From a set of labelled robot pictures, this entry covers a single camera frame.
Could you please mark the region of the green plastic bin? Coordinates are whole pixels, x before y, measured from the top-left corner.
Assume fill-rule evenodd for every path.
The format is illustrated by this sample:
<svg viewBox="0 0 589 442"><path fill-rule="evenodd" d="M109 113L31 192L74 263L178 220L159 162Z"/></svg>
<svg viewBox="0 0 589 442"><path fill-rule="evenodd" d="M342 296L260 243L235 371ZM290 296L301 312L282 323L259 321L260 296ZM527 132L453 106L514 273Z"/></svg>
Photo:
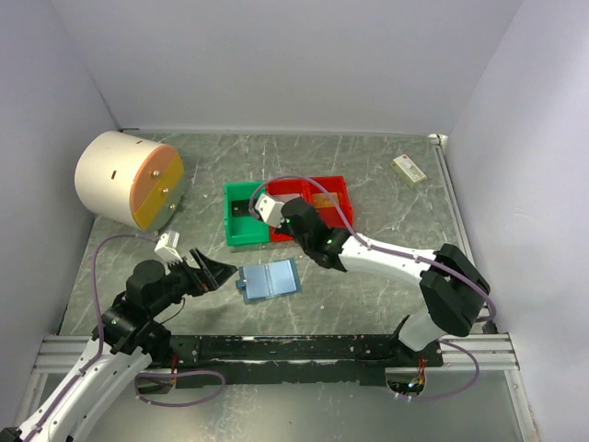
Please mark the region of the green plastic bin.
<svg viewBox="0 0 589 442"><path fill-rule="evenodd" d="M233 217L230 215L231 202L249 199L261 185L261 181L228 182L224 187L225 197L225 238L228 246L264 244L270 241L269 228L252 216Z"/></svg>

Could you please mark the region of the blue card holder wallet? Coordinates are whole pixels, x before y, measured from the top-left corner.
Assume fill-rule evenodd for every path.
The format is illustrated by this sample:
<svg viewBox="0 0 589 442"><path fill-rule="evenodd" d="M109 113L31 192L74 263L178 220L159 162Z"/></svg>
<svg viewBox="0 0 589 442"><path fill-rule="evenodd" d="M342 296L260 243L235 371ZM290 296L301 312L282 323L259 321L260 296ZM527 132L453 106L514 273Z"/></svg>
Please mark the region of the blue card holder wallet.
<svg viewBox="0 0 589 442"><path fill-rule="evenodd" d="M236 289L245 304L257 303L302 291L294 259L249 264L238 269Z"/></svg>

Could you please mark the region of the red plastic bin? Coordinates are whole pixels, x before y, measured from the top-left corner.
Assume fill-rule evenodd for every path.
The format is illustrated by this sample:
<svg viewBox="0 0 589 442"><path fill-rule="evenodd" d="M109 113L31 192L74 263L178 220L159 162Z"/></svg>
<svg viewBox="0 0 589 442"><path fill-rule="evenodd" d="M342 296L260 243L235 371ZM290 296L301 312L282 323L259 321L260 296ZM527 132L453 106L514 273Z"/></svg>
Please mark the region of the red plastic bin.
<svg viewBox="0 0 589 442"><path fill-rule="evenodd" d="M320 176L312 177L312 180L317 182L329 193L331 198L338 204L347 222L352 226L353 209L344 177L341 175ZM303 186L305 189L305 198L318 211L319 216L328 227L346 228L337 208L322 190L308 182L304 183Z"/></svg>
<svg viewBox="0 0 589 442"><path fill-rule="evenodd" d="M265 192L272 196L286 193L300 193L302 195L301 198L308 203L310 202L309 185L301 179L275 180L265 186ZM279 233L273 227L270 227L269 231L271 242L284 242L292 239L288 235Z"/></svg>

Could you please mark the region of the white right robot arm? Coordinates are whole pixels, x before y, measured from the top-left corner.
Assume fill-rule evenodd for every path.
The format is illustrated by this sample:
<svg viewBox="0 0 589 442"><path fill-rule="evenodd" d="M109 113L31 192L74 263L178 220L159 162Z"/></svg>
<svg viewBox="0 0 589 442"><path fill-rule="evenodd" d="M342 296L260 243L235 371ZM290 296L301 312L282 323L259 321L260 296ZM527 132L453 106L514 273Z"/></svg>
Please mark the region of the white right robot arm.
<svg viewBox="0 0 589 442"><path fill-rule="evenodd" d="M390 345L392 359L401 366L412 365L443 336L468 336L490 293L484 277L452 244L415 250L328 227L302 198L283 204L281 218L278 230L293 237L320 267L396 278L420 289L424 306L401 321Z"/></svg>

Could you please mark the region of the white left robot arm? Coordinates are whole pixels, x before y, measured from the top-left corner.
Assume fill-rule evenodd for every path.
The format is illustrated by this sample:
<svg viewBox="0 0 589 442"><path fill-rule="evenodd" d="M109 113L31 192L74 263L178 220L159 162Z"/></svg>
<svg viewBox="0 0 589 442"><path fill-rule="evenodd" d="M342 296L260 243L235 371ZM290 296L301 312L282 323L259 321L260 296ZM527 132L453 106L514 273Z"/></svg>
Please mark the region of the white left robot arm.
<svg viewBox="0 0 589 442"><path fill-rule="evenodd" d="M138 263L124 291L99 316L92 338L58 389L20 426L3 429L2 440L79 440L83 428L138 375L169 362L171 333L157 316L185 296L217 290L237 272L236 266L196 249L190 254L194 266L185 259Z"/></svg>

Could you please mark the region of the gold credit card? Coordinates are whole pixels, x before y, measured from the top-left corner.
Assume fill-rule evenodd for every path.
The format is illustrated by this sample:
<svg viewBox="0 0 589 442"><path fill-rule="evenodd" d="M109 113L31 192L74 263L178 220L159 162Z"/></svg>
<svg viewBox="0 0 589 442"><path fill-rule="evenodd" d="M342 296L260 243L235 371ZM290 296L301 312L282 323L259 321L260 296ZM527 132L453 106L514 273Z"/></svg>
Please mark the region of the gold credit card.
<svg viewBox="0 0 589 442"><path fill-rule="evenodd" d="M339 205L339 195L336 192L313 193L312 204L316 209L333 208Z"/></svg>

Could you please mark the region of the black credit card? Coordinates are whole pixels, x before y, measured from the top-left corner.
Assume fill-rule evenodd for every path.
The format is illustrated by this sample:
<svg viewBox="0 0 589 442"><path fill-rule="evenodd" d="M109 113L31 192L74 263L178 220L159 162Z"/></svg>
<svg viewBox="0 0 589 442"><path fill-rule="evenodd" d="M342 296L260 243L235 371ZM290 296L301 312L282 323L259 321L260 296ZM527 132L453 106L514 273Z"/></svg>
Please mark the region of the black credit card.
<svg viewBox="0 0 589 442"><path fill-rule="evenodd" d="M233 217L251 216L249 211L249 199L232 201L230 215Z"/></svg>

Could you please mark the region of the small white card box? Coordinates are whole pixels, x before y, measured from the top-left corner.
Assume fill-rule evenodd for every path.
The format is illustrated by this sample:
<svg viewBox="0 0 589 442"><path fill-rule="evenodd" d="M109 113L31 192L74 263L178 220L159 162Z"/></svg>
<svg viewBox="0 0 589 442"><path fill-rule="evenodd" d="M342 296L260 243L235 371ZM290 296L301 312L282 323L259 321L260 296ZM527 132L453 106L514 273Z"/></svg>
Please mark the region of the small white card box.
<svg viewBox="0 0 589 442"><path fill-rule="evenodd" d="M426 174L406 154L394 158L391 168L410 186L414 187L427 179Z"/></svg>

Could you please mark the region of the round drawer cabinet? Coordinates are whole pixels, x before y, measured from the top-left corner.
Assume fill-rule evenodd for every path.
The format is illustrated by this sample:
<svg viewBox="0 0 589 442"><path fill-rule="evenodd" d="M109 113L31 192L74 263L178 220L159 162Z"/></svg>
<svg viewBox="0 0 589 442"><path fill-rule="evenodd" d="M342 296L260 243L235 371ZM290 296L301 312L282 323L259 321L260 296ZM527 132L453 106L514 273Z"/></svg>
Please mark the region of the round drawer cabinet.
<svg viewBox="0 0 589 442"><path fill-rule="evenodd" d="M89 211L143 232L168 222L185 188L173 146L115 131L96 137L75 168L75 190Z"/></svg>

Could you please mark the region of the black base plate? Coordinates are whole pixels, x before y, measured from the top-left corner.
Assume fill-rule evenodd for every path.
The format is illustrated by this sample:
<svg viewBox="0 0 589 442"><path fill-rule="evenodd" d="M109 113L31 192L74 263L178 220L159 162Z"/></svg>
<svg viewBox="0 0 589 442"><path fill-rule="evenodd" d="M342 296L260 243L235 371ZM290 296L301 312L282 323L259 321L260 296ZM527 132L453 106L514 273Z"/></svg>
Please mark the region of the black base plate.
<svg viewBox="0 0 589 442"><path fill-rule="evenodd" d="M443 365L440 345L420 352L394 334L341 335L174 335L152 369L212 370L228 385L352 382L385 386L389 370L415 374L419 363Z"/></svg>

